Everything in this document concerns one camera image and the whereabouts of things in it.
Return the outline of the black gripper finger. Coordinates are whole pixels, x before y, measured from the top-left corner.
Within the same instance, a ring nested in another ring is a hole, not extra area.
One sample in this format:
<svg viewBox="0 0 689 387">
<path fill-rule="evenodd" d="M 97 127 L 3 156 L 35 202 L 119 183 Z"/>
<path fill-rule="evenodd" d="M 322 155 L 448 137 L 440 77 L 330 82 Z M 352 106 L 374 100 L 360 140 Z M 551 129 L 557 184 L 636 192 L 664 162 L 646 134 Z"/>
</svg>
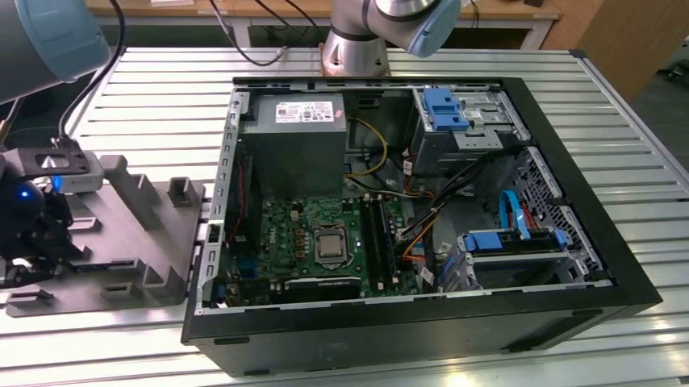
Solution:
<svg viewBox="0 0 689 387">
<path fill-rule="evenodd" d="M 2 288 L 14 289 L 54 278 L 59 263 L 54 260 L 31 261 L 31 266 L 2 258 Z"/>
<path fill-rule="evenodd" d="M 66 196 L 55 189 L 42 190 L 45 207 L 39 213 L 31 240 L 41 252 L 55 264 L 73 266 L 75 260 L 85 257 L 73 242 L 70 227 L 74 218 Z"/>
</svg>

